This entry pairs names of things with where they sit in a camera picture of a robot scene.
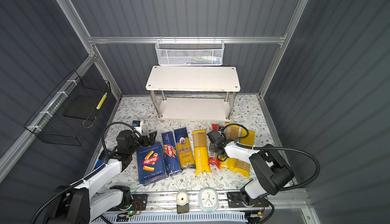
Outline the yellow Pastatime spaghetti bag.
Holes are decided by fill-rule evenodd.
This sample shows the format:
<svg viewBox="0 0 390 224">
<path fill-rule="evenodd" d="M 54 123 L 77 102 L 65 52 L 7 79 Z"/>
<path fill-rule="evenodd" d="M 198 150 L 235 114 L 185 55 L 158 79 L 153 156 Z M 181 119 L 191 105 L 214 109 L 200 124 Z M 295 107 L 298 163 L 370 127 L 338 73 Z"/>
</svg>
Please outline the yellow Pastatime spaghetti bag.
<svg viewBox="0 0 390 224">
<path fill-rule="evenodd" d="M 209 167 L 208 148 L 206 131 L 198 130 L 193 132 L 194 155 L 196 164 L 196 175 L 202 172 L 211 173 Z"/>
<path fill-rule="evenodd" d="M 227 139 L 235 140 L 240 136 L 241 129 L 238 126 L 231 126 L 224 130 Z M 226 158 L 225 161 L 220 162 L 220 169 L 233 170 L 235 168 L 236 159 Z"/>
</svg>

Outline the red spaghetti bag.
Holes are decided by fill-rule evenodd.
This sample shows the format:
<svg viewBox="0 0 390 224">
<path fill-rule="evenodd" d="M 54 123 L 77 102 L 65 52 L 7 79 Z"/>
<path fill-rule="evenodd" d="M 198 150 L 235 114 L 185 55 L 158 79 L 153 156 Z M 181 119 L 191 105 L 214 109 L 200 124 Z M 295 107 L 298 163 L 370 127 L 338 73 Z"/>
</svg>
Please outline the red spaghetti bag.
<svg viewBox="0 0 390 224">
<path fill-rule="evenodd" d="M 221 126 L 217 124 L 212 124 L 212 130 L 219 130 Z M 217 159 L 217 153 L 215 152 L 214 146 L 211 143 L 210 140 L 210 146 L 209 146 L 209 165 L 213 165 L 220 169 L 220 161 Z"/>
</svg>

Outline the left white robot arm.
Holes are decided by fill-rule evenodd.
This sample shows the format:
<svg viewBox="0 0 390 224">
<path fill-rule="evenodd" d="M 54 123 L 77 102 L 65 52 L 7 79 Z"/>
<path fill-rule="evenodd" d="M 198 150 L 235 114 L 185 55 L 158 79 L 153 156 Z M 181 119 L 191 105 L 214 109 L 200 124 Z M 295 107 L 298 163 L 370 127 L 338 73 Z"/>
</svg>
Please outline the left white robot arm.
<svg viewBox="0 0 390 224">
<path fill-rule="evenodd" d="M 63 193 L 48 205 L 43 223 L 89 224 L 114 207 L 129 205 L 132 201 L 128 187 L 115 186 L 100 195 L 97 192 L 128 167 L 136 151 L 154 145 L 156 136 L 156 131 L 148 136 L 139 136 L 137 131 L 132 130 L 121 131 L 107 163 L 103 163 L 75 187 L 69 190 L 65 186 L 58 188 Z"/>
</svg>

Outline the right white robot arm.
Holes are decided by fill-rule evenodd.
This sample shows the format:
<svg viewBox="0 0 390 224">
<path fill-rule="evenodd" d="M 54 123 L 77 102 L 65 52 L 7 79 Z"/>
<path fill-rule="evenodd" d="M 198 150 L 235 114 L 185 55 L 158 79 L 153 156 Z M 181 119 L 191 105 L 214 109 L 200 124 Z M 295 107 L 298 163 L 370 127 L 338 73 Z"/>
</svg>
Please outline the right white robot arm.
<svg viewBox="0 0 390 224">
<path fill-rule="evenodd" d="M 207 133 L 211 151 L 221 159 L 233 158 L 251 165 L 255 178 L 240 190 L 244 205 L 250 206 L 258 197 L 276 195 L 295 174 L 283 156 L 270 144 L 255 148 L 227 139 L 224 133 L 213 130 Z"/>
</svg>

